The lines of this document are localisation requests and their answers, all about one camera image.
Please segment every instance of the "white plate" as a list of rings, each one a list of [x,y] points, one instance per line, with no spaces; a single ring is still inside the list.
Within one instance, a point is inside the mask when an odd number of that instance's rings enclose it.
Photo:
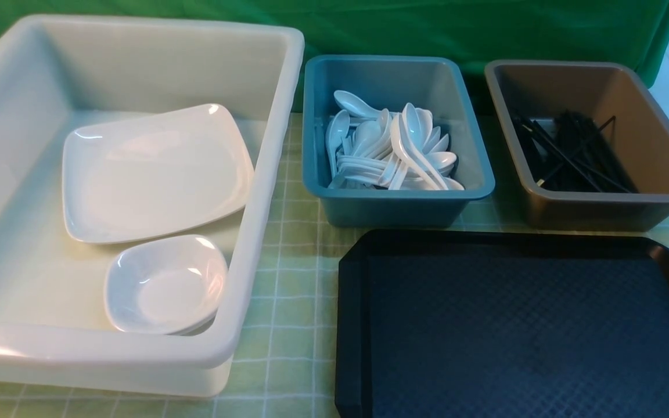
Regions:
[[[63,208],[74,240],[169,235],[239,211],[254,169],[224,106],[82,127],[63,149]]]
[[[220,249],[202,235],[141,244],[112,262],[105,312],[127,333],[188,333],[215,316],[227,272]]]

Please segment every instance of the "white plastic tub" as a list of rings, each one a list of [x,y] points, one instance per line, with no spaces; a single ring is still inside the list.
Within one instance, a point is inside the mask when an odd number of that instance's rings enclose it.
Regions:
[[[302,55],[295,29],[217,21],[30,16],[3,35],[0,381],[197,397],[223,389]],[[231,111],[256,171],[243,212],[193,231],[231,260],[218,315],[196,336],[120,333],[102,291],[109,262],[131,244],[67,235],[63,140],[83,125],[204,103]]]

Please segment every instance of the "plastic tray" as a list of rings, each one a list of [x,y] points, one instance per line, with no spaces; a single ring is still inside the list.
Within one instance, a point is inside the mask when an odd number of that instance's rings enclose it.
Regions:
[[[378,230],[340,261],[343,418],[669,416],[669,249]]]
[[[0,381],[189,397],[223,389],[303,48],[300,32],[287,27],[113,16],[29,16],[3,35]],[[64,139],[86,125],[205,103],[231,112],[255,167],[244,211],[188,232],[231,260],[218,315],[196,336],[122,333],[104,313],[105,273],[135,243],[69,238]]]
[[[466,190],[329,189],[332,174],[324,137],[348,90],[377,109],[401,111],[407,102],[430,109],[449,151],[459,156],[453,177]],[[321,200],[329,223],[340,227],[448,226],[468,202],[494,190],[494,174],[459,67],[430,56],[323,55],[306,64],[303,109],[303,183]]]
[[[526,222],[542,229],[649,230],[669,217],[669,119],[633,71],[613,63],[504,60],[485,74],[520,184]],[[565,110],[598,125],[640,193],[546,190],[534,182],[509,109],[539,121]]]

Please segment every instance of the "brown plastic bin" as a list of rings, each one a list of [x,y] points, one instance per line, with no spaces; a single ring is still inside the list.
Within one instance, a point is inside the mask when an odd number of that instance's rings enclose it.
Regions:
[[[669,119],[630,69],[613,63],[500,60],[485,76],[536,228],[646,231],[669,217]],[[509,109],[550,121],[579,111],[600,126],[640,193],[546,190],[534,182]]]

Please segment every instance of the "gray plastic bin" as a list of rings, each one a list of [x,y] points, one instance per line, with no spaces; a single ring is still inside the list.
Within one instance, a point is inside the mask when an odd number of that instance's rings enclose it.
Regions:
[[[669,119],[633,71],[613,63],[494,61],[485,76],[525,191],[526,222],[536,228],[649,230],[669,216]],[[509,109],[549,120],[579,111],[603,136],[640,193],[578,193],[537,186]]]
[[[329,189],[332,174],[324,137],[339,110],[342,89],[377,109],[401,111],[407,102],[430,109],[459,156],[453,177],[466,190]],[[327,220],[340,227],[451,225],[468,202],[494,190],[494,175],[459,67],[421,56],[323,55],[306,64],[303,108],[303,183],[321,199]]]

